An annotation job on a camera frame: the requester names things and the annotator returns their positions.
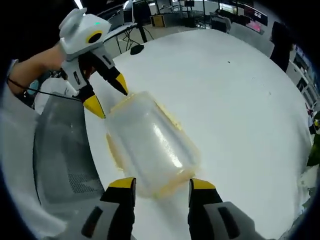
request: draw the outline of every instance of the white tabletop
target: white tabletop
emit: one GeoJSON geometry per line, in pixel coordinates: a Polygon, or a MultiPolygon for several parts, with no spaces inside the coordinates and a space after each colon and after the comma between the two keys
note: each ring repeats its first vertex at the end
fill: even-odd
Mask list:
{"type": "MultiPolygon", "coordinates": [[[[144,44],[114,62],[133,92],[149,91],[181,122],[201,152],[197,177],[213,183],[224,201],[278,238],[297,214],[297,179],[311,142],[305,101],[289,77],[263,53],[228,34],[192,30],[144,44]]],[[[103,109],[123,96],[97,73],[90,82],[103,109]]],[[[103,186],[118,178],[104,120],[85,111],[90,149],[103,186]]],[[[188,187],[171,198],[137,197],[137,240],[190,239],[188,187]]]]}

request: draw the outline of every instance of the clear plastic container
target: clear plastic container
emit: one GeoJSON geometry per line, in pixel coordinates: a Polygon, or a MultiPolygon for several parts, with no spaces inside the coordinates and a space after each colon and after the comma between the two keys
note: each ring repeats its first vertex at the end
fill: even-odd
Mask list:
{"type": "Polygon", "coordinates": [[[181,126],[147,92],[134,94],[106,116],[111,154],[139,196],[163,197],[195,175],[200,154],[181,126]]]}

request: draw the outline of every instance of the white table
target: white table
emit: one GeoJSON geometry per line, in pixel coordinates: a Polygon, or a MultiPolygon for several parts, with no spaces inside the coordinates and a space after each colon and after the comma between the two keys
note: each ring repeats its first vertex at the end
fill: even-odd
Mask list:
{"type": "MultiPolygon", "coordinates": [[[[278,238],[297,213],[297,179],[311,148],[305,100],[263,53],[216,30],[193,30],[144,44],[138,55],[116,57],[130,91],[149,91],[181,122],[201,152],[197,177],[216,185],[278,238]]],[[[90,82],[108,112],[123,96],[97,73],[90,82]]],[[[91,153],[103,186],[118,178],[104,120],[85,111],[91,153]]],[[[190,239],[188,186],[155,202],[137,197],[137,240],[190,239]]]]}

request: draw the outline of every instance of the plastic container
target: plastic container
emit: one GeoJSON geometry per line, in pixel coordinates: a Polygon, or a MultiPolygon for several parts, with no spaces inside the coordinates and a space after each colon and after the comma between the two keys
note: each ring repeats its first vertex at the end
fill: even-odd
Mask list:
{"type": "Polygon", "coordinates": [[[106,116],[111,154],[136,193],[163,197],[195,175],[200,154],[170,114],[147,92],[134,94],[106,116]]]}

